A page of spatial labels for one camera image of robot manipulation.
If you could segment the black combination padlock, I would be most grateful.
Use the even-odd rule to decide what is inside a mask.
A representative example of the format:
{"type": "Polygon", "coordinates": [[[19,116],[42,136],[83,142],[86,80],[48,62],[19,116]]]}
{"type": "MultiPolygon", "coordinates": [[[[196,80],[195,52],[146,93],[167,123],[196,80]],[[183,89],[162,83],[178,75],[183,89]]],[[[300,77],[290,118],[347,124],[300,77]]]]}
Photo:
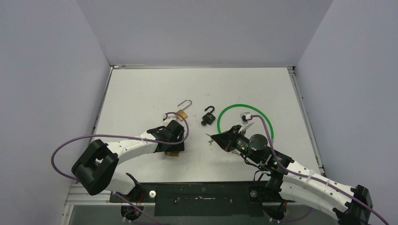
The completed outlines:
{"type": "Polygon", "coordinates": [[[215,110],[215,107],[212,105],[210,105],[204,109],[204,112],[206,114],[204,116],[202,116],[202,121],[201,121],[202,126],[212,125],[212,123],[216,119],[216,117],[213,115],[214,110],[215,110]]]}

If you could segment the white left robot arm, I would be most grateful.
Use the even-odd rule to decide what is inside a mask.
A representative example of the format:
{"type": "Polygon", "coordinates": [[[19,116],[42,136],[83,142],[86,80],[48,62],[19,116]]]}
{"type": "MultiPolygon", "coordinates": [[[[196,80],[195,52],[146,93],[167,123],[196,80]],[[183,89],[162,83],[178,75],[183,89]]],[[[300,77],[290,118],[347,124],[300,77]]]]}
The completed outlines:
{"type": "Polygon", "coordinates": [[[131,173],[118,171],[118,165],[144,154],[183,151],[185,131],[179,122],[170,120],[165,126],[149,129],[132,139],[119,138],[108,143],[94,140],[74,163],[71,172],[90,195],[107,190],[134,202],[140,196],[141,184],[131,173]]]}

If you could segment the long shackle brass padlock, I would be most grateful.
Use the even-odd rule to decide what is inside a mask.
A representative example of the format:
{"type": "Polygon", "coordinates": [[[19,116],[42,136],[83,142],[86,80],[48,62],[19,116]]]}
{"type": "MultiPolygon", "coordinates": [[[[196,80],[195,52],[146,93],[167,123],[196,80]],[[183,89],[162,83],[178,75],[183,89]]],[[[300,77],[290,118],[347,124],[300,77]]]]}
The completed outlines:
{"type": "Polygon", "coordinates": [[[183,100],[181,103],[179,103],[177,106],[179,107],[179,110],[177,111],[177,118],[180,121],[183,121],[188,117],[186,110],[192,105],[192,101],[190,99],[183,100]]]}

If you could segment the small silver key bunch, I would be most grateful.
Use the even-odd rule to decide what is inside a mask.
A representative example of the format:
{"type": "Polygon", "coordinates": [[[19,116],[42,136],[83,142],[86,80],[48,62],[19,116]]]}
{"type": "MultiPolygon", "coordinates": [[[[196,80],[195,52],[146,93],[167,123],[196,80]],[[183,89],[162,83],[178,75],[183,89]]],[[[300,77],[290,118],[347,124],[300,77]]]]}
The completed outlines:
{"type": "Polygon", "coordinates": [[[213,142],[214,142],[214,139],[212,138],[212,136],[210,135],[210,134],[206,134],[209,138],[210,138],[210,140],[208,141],[208,143],[209,143],[209,145],[211,146],[212,144],[213,144],[213,142]]]}

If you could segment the short brass padlock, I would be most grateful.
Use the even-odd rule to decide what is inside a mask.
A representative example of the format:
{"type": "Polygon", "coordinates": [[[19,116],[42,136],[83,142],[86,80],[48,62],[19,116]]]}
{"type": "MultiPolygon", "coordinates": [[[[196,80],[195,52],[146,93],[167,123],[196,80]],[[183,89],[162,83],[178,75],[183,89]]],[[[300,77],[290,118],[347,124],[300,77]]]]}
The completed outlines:
{"type": "Polygon", "coordinates": [[[166,156],[170,156],[170,157],[179,157],[179,151],[176,152],[165,152],[166,156]]]}

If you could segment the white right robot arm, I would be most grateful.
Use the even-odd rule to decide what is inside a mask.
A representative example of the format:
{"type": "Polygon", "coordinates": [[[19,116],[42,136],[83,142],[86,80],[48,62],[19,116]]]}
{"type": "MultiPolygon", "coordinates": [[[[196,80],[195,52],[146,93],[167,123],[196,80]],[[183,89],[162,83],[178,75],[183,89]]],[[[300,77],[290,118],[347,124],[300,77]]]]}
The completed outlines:
{"type": "Polygon", "coordinates": [[[340,225],[368,224],[373,204],[367,188],[327,179],[291,157],[272,150],[264,135],[247,138],[240,129],[240,125],[235,125],[210,137],[225,152],[237,151],[246,164],[269,177],[265,194],[260,198],[283,199],[309,206],[331,216],[340,225]]]}

